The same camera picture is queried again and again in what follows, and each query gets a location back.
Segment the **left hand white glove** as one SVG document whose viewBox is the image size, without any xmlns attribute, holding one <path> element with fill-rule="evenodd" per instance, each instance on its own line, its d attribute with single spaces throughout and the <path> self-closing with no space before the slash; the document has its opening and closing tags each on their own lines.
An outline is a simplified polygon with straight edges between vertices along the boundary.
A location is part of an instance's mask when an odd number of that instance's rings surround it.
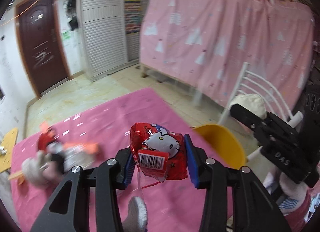
<svg viewBox="0 0 320 232">
<path fill-rule="evenodd" d="M 140 197 L 132 197 L 128 204 L 127 218 L 122 222 L 123 231 L 148 231 L 148 211 Z"/>
</svg>

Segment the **right hand white glove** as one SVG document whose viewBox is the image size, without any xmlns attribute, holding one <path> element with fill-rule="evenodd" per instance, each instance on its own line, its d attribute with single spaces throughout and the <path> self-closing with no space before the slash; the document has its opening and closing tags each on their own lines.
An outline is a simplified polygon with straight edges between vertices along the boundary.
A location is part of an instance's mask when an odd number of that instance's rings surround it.
<svg viewBox="0 0 320 232">
<path fill-rule="evenodd" d="M 263 185 L 284 216 L 294 212 L 307 213 L 311 198 L 305 183 L 297 184 L 285 173 L 273 169 L 267 174 Z"/>
</svg>

